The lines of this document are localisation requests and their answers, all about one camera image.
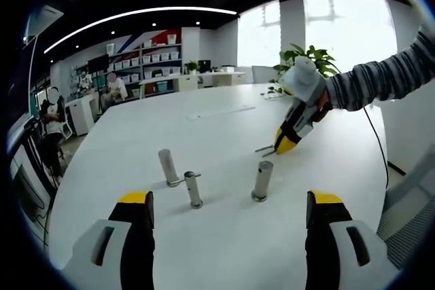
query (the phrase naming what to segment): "ceiling light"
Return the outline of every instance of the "ceiling light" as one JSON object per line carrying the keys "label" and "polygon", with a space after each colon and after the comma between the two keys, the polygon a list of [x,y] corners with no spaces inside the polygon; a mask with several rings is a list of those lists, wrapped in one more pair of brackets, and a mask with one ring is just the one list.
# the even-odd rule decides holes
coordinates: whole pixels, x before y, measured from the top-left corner
{"label": "ceiling light", "polygon": [[70,37],[82,32],[86,29],[89,29],[90,27],[96,26],[98,24],[108,22],[110,20],[115,20],[116,18],[121,18],[121,17],[125,17],[125,16],[130,16],[130,15],[135,15],[135,14],[143,14],[143,13],[149,13],[149,12],[163,12],[163,11],[167,11],[167,10],[200,10],[203,12],[214,12],[214,13],[221,13],[221,14],[237,15],[237,13],[232,11],[232,10],[220,10],[218,8],[209,8],[209,7],[175,6],[175,7],[145,8],[144,10],[133,10],[132,12],[126,12],[126,13],[122,13],[122,14],[118,14],[118,15],[113,15],[113,16],[104,18],[102,20],[97,20],[96,22],[90,23],[86,26],[83,26],[82,28],[80,28],[80,29],[68,34],[67,36],[63,37],[59,41],[56,41],[50,47],[45,49],[43,52],[44,52],[44,54],[46,54],[51,49],[58,46],[59,44],[61,44],[65,40],[69,39]]}

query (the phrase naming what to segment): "black cable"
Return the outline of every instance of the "black cable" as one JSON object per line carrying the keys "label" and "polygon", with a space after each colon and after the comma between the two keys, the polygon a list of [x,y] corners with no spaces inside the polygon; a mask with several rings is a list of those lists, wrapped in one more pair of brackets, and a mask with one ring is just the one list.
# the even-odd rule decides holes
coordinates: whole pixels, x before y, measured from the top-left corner
{"label": "black cable", "polygon": [[30,231],[32,231],[32,234],[34,234],[36,236],[36,238],[38,238],[38,239],[40,239],[40,241],[42,241],[44,246],[48,247],[48,244],[44,240],[42,240],[32,229],[30,229]]}
{"label": "black cable", "polygon": [[[329,65],[332,65],[340,74],[341,71],[340,69],[337,68],[336,65],[334,65],[332,62],[328,61],[328,60],[318,60],[318,61],[323,61],[328,63]],[[368,116],[367,110],[365,107],[362,108],[364,110],[364,113],[366,114],[366,117],[368,119],[368,122],[370,122],[370,126],[372,126],[373,132],[376,135],[376,139],[378,140],[378,144],[379,144],[379,149],[381,149],[381,153],[382,153],[382,159],[383,159],[383,165],[385,167],[385,173],[387,174],[387,185],[385,186],[385,188],[388,188],[388,184],[389,184],[389,173],[388,173],[388,165],[387,165],[387,160],[385,159],[385,154],[383,153],[383,148],[382,148],[382,144],[381,144],[381,140],[379,138],[379,135],[375,129],[375,127],[373,126],[372,120],[370,119],[370,117]]]}
{"label": "black cable", "polygon": [[[15,165],[17,166],[17,168],[19,168],[19,164],[16,162],[15,158],[13,158],[13,161],[15,162]],[[21,174],[21,177],[23,178],[24,181],[26,181],[27,186],[32,190],[32,192],[35,194],[36,197],[38,197],[39,201],[42,203],[42,207],[40,207],[37,203],[35,203],[36,207],[39,208],[40,210],[44,210],[46,205],[44,204],[44,201],[39,197],[39,195],[37,194],[37,192],[35,192],[35,190],[32,188],[30,182],[27,180],[27,178]]]}
{"label": "black cable", "polygon": [[[16,162],[15,158],[13,158],[13,160],[14,160],[14,162],[15,162],[15,165],[16,165],[17,168],[18,168],[19,165],[18,165],[18,163]],[[39,208],[40,210],[44,210],[44,209],[46,208],[46,204],[44,203],[44,201],[39,197],[39,195],[37,194],[37,192],[35,192],[35,190],[32,188],[30,181],[28,181],[27,178],[26,178],[23,174],[21,174],[21,177],[22,177],[23,180],[26,182],[27,186],[28,186],[28,187],[32,190],[32,192],[35,194],[35,196],[38,197],[39,201],[42,202],[42,205],[43,205],[42,207],[40,207],[37,203],[35,203],[36,207]],[[40,225],[40,226],[44,229],[44,231],[47,232],[47,233],[48,233],[48,231],[47,231],[46,227],[42,225],[41,221],[38,220],[38,217],[40,217],[41,219],[45,219],[45,218],[47,217],[47,215],[48,215],[48,211],[49,211],[49,210],[46,211],[46,214],[45,214],[45,215],[40,215],[40,214],[38,214],[38,215],[35,216],[35,220],[39,223],[39,225]]]}

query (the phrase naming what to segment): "person's arm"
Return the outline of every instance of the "person's arm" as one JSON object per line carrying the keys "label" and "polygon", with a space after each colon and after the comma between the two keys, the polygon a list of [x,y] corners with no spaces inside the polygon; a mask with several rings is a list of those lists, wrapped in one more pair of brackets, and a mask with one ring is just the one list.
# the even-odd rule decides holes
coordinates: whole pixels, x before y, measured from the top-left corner
{"label": "person's arm", "polygon": [[410,48],[381,62],[354,66],[326,80],[322,97],[334,108],[359,110],[375,98],[403,98],[435,78],[435,36],[422,26]]}

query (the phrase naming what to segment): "chair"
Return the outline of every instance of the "chair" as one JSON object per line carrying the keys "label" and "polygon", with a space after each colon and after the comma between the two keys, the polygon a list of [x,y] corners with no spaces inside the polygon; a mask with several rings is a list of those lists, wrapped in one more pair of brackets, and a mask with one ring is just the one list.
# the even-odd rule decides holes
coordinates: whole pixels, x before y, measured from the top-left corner
{"label": "chair", "polygon": [[62,123],[62,129],[60,130],[60,132],[62,133],[63,139],[61,139],[57,143],[57,146],[59,148],[60,157],[62,158],[62,160],[64,160],[68,164],[68,161],[65,159],[65,154],[63,153],[62,147],[60,147],[62,144],[65,144],[65,142],[68,141],[68,139],[71,136],[73,136],[73,130],[71,129],[70,125],[68,124],[68,116],[67,116],[67,112],[66,112],[66,108],[65,108],[65,102],[63,102],[63,113],[65,115],[65,121]]}
{"label": "chair", "polygon": [[389,189],[378,236],[387,244],[387,256],[399,269],[424,237],[435,217],[435,145],[406,174],[401,184]]}
{"label": "chair", "polygon": [[252,75],[254,84],[270,83],[271,79],[278,78],[278,72],[267,66],[252,66]]}

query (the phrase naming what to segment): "metal peg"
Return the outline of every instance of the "metal peg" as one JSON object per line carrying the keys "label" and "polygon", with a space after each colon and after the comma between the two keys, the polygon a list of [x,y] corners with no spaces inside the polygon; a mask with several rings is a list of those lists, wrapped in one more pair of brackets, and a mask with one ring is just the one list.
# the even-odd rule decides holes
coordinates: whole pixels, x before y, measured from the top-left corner
{"label": "metal peg", "polygon": [[161,149],[158,152],[158,158],[162,165],[164,177],[166,178],[166,184],[169,187],[175,187],[179,184],[177,172],[175,171],[174,162],[172,161],[171,151],[168,149]]}
{"label": "metal peg", "polygon": [[196,183],[196,175],[193,171],[184,173],[184,181],[189,191],[190,206],[194,209],[203,207],[203,201],[199,197],[198,184]]}
{"label": "metal peg", "polygon": [[273,170],[273,163],[269,161],[261,161],[258,164],[258,173],[256,185],[251,193],[251,196],[257,202],[264,202],[267,199],[267,189]]}

